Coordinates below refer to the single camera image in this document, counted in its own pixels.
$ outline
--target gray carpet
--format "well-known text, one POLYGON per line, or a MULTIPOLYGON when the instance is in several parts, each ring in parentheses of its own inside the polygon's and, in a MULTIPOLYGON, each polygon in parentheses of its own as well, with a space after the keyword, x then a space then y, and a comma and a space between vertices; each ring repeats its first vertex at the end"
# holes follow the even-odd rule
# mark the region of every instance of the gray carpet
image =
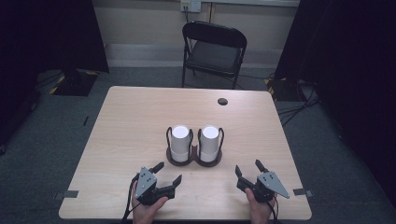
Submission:
MULTIPOLYGON (((262 79, 273 72, 242 69, 240 74, 248 77, 239 78, 238 89, 266 91, 262 79)), ((50 71, 39 79, 56 74, 50 71)), ((36 110, 0 157, 0 223, 110 223, 62 220, 58 216, 62 202, 53 197, 67 190, 107 90, 115 85, 179 87, 181 68, 111 68, 110 74, 97 78, 88 97, 50 95, 55 82, 46 82, 40 83, 36 110)), ((200 73, 188 76, 186 83, 211 89, 232 86, 231 81, 200 73)), ((307 96, 310 91, 304 87, 307 96)), ((298 105, 302 103, 276 102, 279 111, 298 105)), ((282 223, 395 223, 394 208, 364 163, 339 140, 335 127, 320 104, 303 110, 284 127, 303 185, 314 196, 308 199, 310 220, 282 223)))

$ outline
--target black folding chair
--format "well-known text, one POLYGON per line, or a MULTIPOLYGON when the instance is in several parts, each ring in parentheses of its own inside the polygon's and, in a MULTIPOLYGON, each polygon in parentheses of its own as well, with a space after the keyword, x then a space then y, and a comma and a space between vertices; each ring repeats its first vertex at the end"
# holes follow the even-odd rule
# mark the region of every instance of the black folding chair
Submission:
POLYGON ((192 21, 183 26, 184 60, 181 87, 186 68, 211 75, 233 78, 236 86, 243 62, 247 39, 238 30, 204 21, 192 21))

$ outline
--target human hand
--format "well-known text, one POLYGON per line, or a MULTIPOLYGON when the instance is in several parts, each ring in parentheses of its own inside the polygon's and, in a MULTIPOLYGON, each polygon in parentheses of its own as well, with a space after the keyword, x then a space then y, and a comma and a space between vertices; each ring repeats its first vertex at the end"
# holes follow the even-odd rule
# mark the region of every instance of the human hand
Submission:
POLYGON ((163 207, 166 201, 168 201, 168 198, 161 197, 155 204, 151 206, 140 204, 140 202, 134 197, 136 184, 137 181, 135 181, 133 185, 133 196, 131 200, 132 208, 134 208, 134 224, 150 224, 154 220, 157 211, 163 207))
MULTIPOLYGON (((247 200, 250 204, 250 221, 252 224, 268 224, 272 213, 271 208, 267 203, 258 203, 254 198, 253 191, 251 189, 245 189, 247 194, 247 200)), ((275 197, 269 202, 271 206, 275 206, 275 197)))

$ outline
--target chair backrest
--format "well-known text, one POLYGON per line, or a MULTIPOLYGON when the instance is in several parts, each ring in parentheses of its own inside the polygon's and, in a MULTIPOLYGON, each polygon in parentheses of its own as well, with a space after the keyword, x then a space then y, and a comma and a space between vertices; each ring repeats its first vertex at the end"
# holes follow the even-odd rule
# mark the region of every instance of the chair backrest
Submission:
POLYGON ((245 49, 248 43, 237 29, 205 21, 186 23, 182 32, 186 45, 187 38, 240 49, 245 49))

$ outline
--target chair seat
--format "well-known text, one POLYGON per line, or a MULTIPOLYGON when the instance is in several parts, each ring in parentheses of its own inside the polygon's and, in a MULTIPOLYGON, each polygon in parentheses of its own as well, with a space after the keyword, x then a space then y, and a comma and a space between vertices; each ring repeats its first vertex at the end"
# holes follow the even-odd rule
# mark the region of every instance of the chair seat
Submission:
POLYGON ((196 69, 219 71, 223 75, 226 72, 229 73, 228 76, 226 75, 227 77, 233 77, 239 67, 240 54, 241 49, 197 41, 186 61, 186 65, 196 69))

